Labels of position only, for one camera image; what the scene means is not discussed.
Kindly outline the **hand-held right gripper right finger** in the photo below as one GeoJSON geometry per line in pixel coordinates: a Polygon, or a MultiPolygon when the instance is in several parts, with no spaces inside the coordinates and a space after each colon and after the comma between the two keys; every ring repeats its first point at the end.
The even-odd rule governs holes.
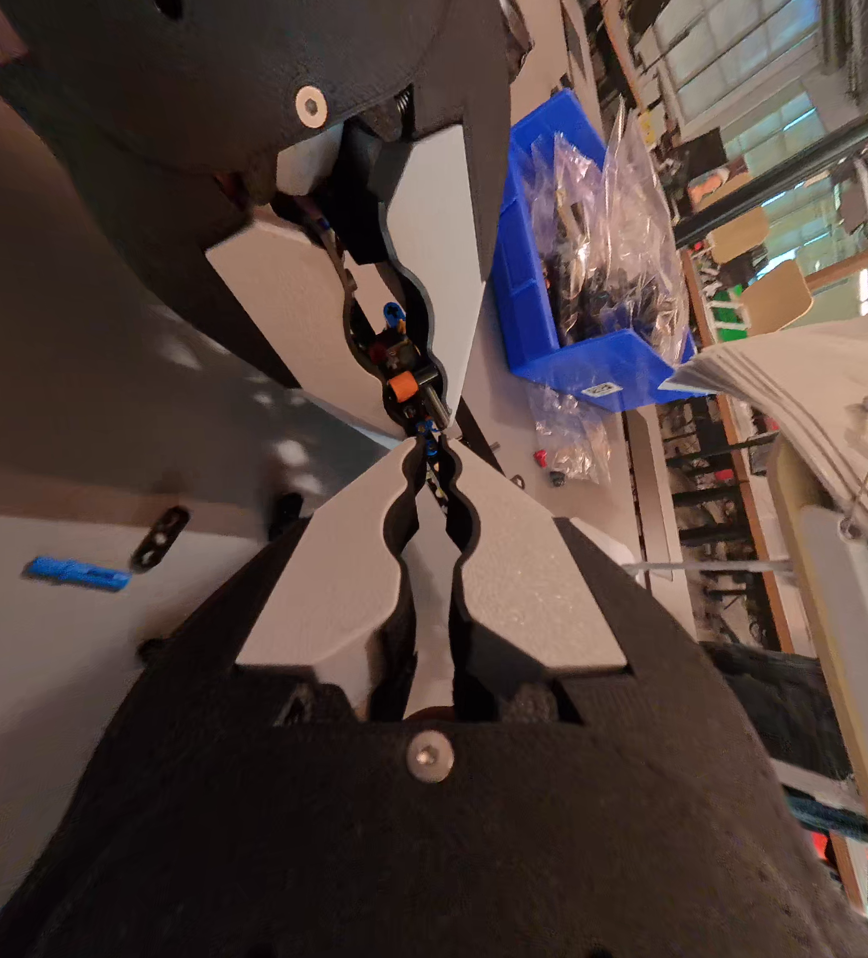
{"type": "Polygon", "coordinates": [[[463,444],[441,452],[445,531],[460,552],[448,621],[456,717],[495,720],[525,687],[626,671],[555,517],[463,444]]]}

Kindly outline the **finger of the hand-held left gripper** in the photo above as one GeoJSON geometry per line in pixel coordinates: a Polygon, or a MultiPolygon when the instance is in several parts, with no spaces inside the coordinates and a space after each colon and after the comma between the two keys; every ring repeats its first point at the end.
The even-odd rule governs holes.
{"type": "Polygon", "coordinates": [[[426,307],[423,344],[440,371],[440,401],[452,422],[486,286],[463,126],[448,126],[409,146],[382,222],[392,262],[426,307]]]}
{"type": "Polygon", "coordinates": [[[404,438],[381,381],[345,338],[344,286],[326,251],[294,224],[250,222],[205,255],[311,401],[378,436],[404,438]]]}

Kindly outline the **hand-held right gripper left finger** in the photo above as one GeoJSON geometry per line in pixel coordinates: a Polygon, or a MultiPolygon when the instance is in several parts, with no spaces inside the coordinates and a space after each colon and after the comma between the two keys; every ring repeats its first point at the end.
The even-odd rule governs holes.
{"type": "Polygon", "coordinates": [[[363,717],[402,714],[416,613],[403,559],[418,530],[419,440],[405,440],[307,521],[236,665],[339,687],[363,717]]]}

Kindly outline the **black lego technic model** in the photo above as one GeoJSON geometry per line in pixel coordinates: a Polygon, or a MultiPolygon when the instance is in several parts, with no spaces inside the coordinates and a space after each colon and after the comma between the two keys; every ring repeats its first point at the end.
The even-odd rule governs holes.
{"type": "Polygon", "coordinates": [[[442,486],[442,442],[449,424],[444,400],[444,376],[424,343],[428,307],[422,292],[399,264],[387,259],[374,264],[389,289],[383,307],[383,328],[377,331],[359,304],[357,281],[345,263],[348,252],[342,237],[309,199],[300,203],[305,229],[327,254],[342,284],[342,329],[353,359],[377,380],[383,411],[408,438],[419,440],[425,457],[425,481],[443,515],[448,494],[442,486]]]}

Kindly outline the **pile of clear lego bags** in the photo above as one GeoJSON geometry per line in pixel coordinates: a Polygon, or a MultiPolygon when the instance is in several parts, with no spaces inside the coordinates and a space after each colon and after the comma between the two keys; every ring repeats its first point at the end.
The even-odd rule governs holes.
{"type": "Polygon", "coordinates": [[[536,139],[525,192],[558,342],[629,330],[667,364],[687,338],[687,292],[667,200],[638,118],[620,106],[598,165],[558,131],[536,139]]]}

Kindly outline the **long blue lego pin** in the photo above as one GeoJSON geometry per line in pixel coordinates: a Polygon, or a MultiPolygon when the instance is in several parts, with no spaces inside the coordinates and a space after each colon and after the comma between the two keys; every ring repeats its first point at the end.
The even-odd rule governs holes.
{"type": "Polygon", "coordinates": [[[133,579],[128,571],[48,556],[34,557],[23,574],[34,580],[111,593],[124,590],[133,579]]]}

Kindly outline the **clear plastic bag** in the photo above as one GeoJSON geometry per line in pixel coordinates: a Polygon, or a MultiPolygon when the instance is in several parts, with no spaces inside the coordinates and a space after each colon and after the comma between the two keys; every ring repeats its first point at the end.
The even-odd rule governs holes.
{"type": "Polygon", "coordinates": [[[536,450],[548,452],[545,471],[564,472],[566,484],[609,486],[610,441],[597,408],[545,385],[529,382],[526,390],[536,425],[536,450]]]}

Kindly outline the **blue storage bin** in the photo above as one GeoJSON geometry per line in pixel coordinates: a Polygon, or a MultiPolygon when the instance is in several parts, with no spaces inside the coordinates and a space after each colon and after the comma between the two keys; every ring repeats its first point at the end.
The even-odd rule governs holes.
{"type": "Polygon", "coordinates": [[[670,380],[675,367],[632,329],[560,346],[518,162],[536,141],[544,157],[551,159],[558,133],[597,165],[605,158],[602,137],[569,89],[557,92],[512,126],[491,270],[512,374],[611,412],[706,396],[703,390],[674,389],[670,380]]]}

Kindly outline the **green crate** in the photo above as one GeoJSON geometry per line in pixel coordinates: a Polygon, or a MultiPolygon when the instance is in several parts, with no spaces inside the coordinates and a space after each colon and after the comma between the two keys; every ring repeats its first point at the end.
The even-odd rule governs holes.
{"type": "Polygon", "coordinates": [[[749,329],[744,313],[732,306],[739,301],[739,296],[743,292],[742,284],[723,286],[709,282],[703,286],[703,294],[711,312],[711,324],[717,342],[739,341],[748,336],[749,329]]]}

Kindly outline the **tan wooden chair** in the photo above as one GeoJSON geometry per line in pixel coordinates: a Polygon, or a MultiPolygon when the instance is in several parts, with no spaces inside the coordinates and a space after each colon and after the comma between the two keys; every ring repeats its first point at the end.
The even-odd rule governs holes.
{"type": "MultiPolygon", "coordinates": [[[[741,253],[751,252],[766,240],[770,223],[762,207],[727,222],[707,234],[707,245],[714,262],[723,267],[741,253]]],[[[787,328],[806,315],[813,295],[795,259],[783,260],[763,277],[756,279],[739,296],[727,301],[710,302],[712,308],[729,310],[731,321],[715,319],[716,329],[743,329],[747,337],[787,328]]]]}

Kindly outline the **black metal pole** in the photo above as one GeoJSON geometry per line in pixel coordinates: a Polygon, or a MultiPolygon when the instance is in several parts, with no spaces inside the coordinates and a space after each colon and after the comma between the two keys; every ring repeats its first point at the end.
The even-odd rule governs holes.
{"type": "Polygon", "coordinates": [[[827,171],[867,143],[868,112],[679,222],[673,233],[676,249],[693,245],[715,229],[806,182],[812,175],[827,171]]]}

